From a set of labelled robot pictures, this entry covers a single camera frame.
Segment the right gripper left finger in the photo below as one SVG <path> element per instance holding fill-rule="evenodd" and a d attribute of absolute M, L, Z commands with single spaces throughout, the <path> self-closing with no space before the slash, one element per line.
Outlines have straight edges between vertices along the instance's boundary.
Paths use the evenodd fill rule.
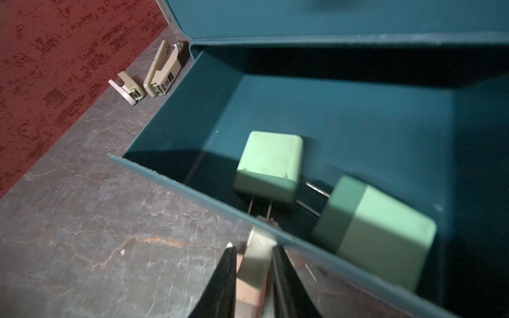
<path fill-rule="evenodd" d="M 229 243 L 200 300 L 188 317 L 234 317 L 236 280 L 237 247 Z"/>

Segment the pink plug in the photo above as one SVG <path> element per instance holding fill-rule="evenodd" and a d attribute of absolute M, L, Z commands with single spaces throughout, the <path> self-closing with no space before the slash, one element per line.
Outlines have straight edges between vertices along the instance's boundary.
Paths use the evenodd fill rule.
<path fill-rule="evenodd" d="M 267 272 L 261 288 L 254 288 L 237 278 L 234 317 L 274 317 Z"/>

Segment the teal drawer cabinet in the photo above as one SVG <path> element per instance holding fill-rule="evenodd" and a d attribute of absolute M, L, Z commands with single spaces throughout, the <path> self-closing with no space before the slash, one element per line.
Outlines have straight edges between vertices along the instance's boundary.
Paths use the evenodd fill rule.
<path fill-rule="evenodd" d="M 169 1 L 193 66 L 118 163 L 417 317 L 508 316 L 507 1 Z M 289 211 L 233 189 L 253 131 L 298 135 Z M 390 284 L 315 246 L 304 180 L 434 207 L 441 282 Z"/>

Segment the green plug large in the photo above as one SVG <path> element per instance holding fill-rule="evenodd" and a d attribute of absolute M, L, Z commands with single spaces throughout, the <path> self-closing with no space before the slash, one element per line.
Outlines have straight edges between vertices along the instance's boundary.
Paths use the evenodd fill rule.
<path fill-rule="evenodd" d="M 315 216 L 315 246 L 410 292 L 425 294 L 441 282 L 434 207 L 410 201 L 353 176 L 327 189 L 304 180 L 298 205 Z"/>

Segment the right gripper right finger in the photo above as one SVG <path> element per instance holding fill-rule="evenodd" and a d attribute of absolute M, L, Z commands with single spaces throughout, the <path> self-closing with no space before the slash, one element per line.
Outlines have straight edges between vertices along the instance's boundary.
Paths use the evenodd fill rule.
<path fill-rule="evenodd" d="M 281 245 L 272 251 L 271 277 L 275 317 L 321 317 Z"/>

